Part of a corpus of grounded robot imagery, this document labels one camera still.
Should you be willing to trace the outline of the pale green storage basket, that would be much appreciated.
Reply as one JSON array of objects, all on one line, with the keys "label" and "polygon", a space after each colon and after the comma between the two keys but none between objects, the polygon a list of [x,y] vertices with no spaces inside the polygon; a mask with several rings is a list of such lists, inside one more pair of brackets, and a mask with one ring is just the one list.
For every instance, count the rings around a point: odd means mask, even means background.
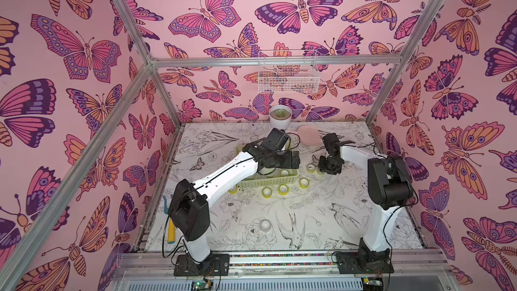
[{"label": "pale green storage basket", "polygon": [[[281,176],[282,170],[288,170],[290,176]],[[295,183],[299,178],[298,169],[265,168],[264,171],[264,173],[257,172],[243,179],[238,183],[238,187],[254,188],[289,185]]]}]

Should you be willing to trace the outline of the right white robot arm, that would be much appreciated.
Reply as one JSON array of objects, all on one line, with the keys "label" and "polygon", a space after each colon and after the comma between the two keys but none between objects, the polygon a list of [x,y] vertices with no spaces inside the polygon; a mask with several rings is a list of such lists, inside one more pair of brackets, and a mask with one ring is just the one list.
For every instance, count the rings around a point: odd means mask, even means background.
[{"label": "right white robot arm", "polygon": [[398,212],[413,195],[412,177],[404,160],[340,141],[335,133],[325,135],[323,145],[327,154],[319,159],[319,171],[338,175],[346,162],[366,171],[368,196],[375,207],[359,249],[375,255],[386,252],[391,248],[389,237]]}]

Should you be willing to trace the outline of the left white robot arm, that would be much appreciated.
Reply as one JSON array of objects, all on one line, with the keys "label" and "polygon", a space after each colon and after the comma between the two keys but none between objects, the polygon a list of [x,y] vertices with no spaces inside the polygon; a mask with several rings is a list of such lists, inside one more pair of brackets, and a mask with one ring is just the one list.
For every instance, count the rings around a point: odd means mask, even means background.
[{"label": "left white robot arm", "polygon": [[242,180],[264,168],[298,169],[299,152],[288,148],[291,137],[274,128],[263,139],[246,144],[229,163],[208,176],[176,184],[168,207],[168,217],[183,234],[187,254],[200,264],[211,255],[207,242],[210,207]]}]

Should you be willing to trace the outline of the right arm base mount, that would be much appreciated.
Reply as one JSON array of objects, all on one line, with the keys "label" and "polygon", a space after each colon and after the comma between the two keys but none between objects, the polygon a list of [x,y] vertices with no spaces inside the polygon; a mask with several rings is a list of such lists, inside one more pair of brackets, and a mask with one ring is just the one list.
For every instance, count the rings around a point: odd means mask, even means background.
[{"label": "right arm base mount", "polygon": [[365,249],[358,249],[357,252],[338,251],[333,257],[340,274],[376,275],[394,272],[389,249],[383,252],[369,252]]}]

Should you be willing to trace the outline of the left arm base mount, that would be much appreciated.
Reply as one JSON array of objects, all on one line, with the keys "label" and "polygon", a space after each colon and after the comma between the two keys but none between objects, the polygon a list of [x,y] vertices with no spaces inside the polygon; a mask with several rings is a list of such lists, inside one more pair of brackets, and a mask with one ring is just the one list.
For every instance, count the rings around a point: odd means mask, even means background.
[{"label": "left arm base mount", "polygon": [[229,254],[211,254],[202,262],[197,262],[190,255],[178,255],[174,265],[174,275],[189,276],[228,276],[230,269]]}]

